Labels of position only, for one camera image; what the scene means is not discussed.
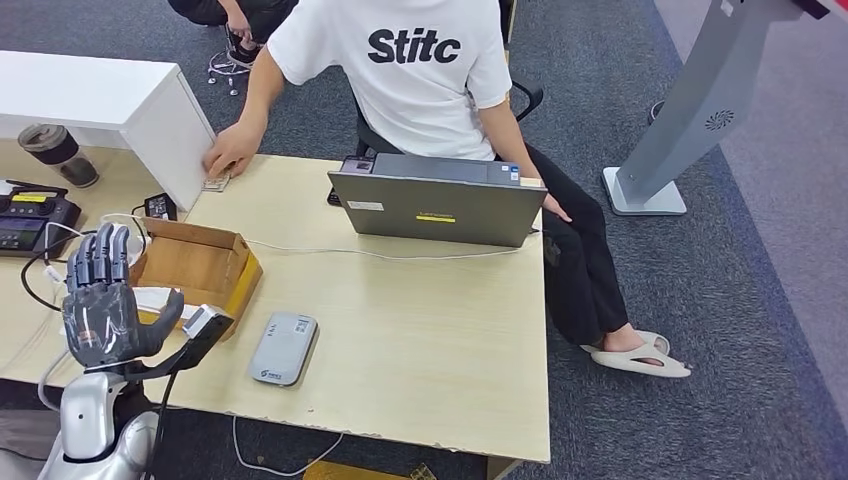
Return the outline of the person's right hand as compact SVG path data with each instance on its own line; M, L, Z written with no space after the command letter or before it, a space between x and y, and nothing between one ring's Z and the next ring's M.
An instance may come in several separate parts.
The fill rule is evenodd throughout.
M220 132L202 159L207 178L219 178L225 173L240 176L258 152L266 129L264 122L239 120Z

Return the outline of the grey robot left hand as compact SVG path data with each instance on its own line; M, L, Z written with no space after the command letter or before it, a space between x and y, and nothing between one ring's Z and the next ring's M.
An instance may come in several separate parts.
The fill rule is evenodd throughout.
M85 235L68 258L62 316L68 349L87 369L157 354L180 320L184 295L170 289L151 324L140 322L130 284L125 225L106 223Z

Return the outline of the person's left hand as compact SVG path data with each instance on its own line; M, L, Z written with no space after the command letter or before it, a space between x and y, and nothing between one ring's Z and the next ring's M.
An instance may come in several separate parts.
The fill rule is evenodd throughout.
M568 213L563 209L563 207L559 204L559 202L551 195L547 194L543 200L542 207L556 215L558 218L563 220L566 223L571 223L572 218L568 215Z

